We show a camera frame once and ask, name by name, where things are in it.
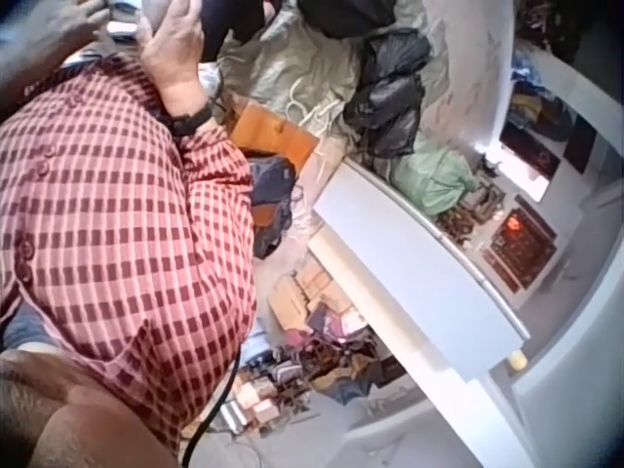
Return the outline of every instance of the man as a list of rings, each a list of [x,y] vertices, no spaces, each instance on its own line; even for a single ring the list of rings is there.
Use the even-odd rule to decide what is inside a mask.
[[[141,63],[56,72],[0,126],[3,466],[176,466],[253,323],[251,177],[198,80],[201,6],[172,0],[157,31],[140,22]],[[3,93],[103,11],[39,2],[39,39],[0,51]]]

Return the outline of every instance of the wristwatch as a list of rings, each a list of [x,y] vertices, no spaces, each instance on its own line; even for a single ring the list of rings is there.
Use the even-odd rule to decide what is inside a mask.
[[[206,102],[194,115],[182,115],[181,117],[172,118],[171,132],[174,137],[190,137],[197,132],[202,125],[211,120],[213,117],[213,102],[211,99]]]

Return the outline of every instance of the red and white plaid shirt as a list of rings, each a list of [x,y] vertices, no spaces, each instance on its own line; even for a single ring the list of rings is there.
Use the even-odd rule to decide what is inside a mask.
[[[254,321],[251,175],[223,129],[175,144],[116,56],[0,126],[0,325],[21,300],[171,450]]]

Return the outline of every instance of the bright light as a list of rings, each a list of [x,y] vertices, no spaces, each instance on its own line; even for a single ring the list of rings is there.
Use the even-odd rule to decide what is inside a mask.
[[[541,202],[544,198],[550,180],[520,159],[503,143],[499,141],[493,144],[487,151],[486,158],[492,164],[497,165],[499,171],[524,190],[535,202]]]

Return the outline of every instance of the hand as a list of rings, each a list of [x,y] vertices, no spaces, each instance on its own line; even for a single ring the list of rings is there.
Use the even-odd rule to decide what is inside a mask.
[[[16,46],[31,80],[46,78],[72,54],[95,40],[109,18],[105,0],[43,0],[26,16]]]
[[[172,116],[194,114],[208,100],[199,81],[204,33],[202,0],[172,0],[154,33],[141,16],[136,31],[140,59]]]

